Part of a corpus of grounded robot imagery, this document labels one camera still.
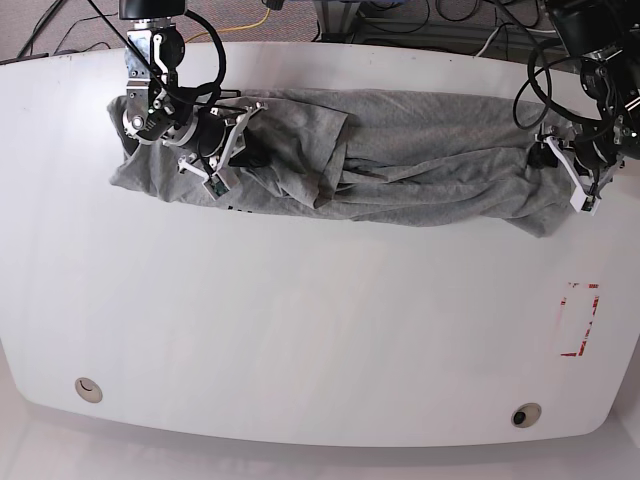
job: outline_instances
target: gray carpet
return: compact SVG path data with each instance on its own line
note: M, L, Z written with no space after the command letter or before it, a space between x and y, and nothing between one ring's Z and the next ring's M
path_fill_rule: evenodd
M16 56L34 25L52 1L0 0L0 60ZM435 0L429 1L431 19L442 21L436 12ZM478 1L480 1L480 9L468 22L494 25L496 21L494 6L485 0ZM520 4L510 8L518 18L529 23L535 18L534 1L522 0ZM442 0L441 3L445 15L458 18L473 9L474 2L475 0ZM96 0L96 3L106 14L117 12L117 0ZM260 0L189 0L189 8L207 18L217 29L255 23L265 13ZM408 0L406 5L380 15L421 22L426 12L425 0ZM68 0L37 40L34 52L52 53L76 20L93 15L93 10L85 0ZM119 21L117 17L113 17L112 20L122 33L125 33L130 25L129 22ZM198 25L184 18L178 19L178 25L185 38L201 31ZM541 25L541 28L548 28L546 23ZM308 42L315 34L316 14L313 4L304 0L287 0L284 9L280 12L272 12L264 25L251 30L223 33L221 36L227 42ZM96 19L78 24L61 49L83 50L101 41L107 42L114 48L121 47L115 35L100 19ZM202 37L199 41L208 41L208 39Z

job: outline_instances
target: yellow cable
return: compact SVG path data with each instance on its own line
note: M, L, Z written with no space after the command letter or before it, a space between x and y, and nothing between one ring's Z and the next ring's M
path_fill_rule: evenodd
M249 30L250 28L259 27L260 25L262 25L264 22L267 21L267 19L269 18L269 14L270 13L271 13L271 9L267 8L267 13L265 14L264 18L262 20L260 20L258 23L254 23L254 24L251 24L251 25L242 25L241 27L223 28L223 29L218 30L218 33L237 32L239 30ZM200 37L204 37L205 35L209 35L209 33L208 32L198 33L198 34L194 35L193 37L187 39L187 41L185 41L184 43L193 42L195 39L200 38Z

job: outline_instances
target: white tabletop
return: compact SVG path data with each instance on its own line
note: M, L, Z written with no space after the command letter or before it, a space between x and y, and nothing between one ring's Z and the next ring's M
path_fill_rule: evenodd
M234 89L512 98L525 79L522 65L435 52L226 47ZM184 85L213 78L212 46L190 46L180 71ZM575 76L554 79L557 101L595 114ZM122 51L0 67L0 338L27 399L348 446L533 440L605 419L640 332L640 178L544 240L491 219L414 229L164 204L108 183L122 155L105 106L125 84ZM590 320L584 354L562 356ZM80 399L79 377L101 403ZM513 427L529 402L540 421Z

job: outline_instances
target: round hole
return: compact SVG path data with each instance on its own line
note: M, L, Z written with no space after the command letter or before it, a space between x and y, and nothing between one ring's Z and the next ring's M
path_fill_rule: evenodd
M542 415L542 408L537 403L527 403L517 409L511 416L511 424L516 428L529 428Z
M76 380L76 392L80 398L89 403L100 403L102 401L102 390L93 380L89 378L79 378Z

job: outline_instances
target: gray cloth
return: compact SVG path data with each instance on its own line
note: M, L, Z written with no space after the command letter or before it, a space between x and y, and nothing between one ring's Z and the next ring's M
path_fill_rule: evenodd
M482 215L538 237L552 234L570 212L564 169L527 166L533 133L515 127L511 101L371 90L246 93L225 102L268 104L249 128L272 164L238 169L240 185L218 202L196 175L177 173L179 148L124 136L124 97L109 106L125 147L111 183L167 202L265 214L418 227ZM523 102L519 117L530 122L541 109Z

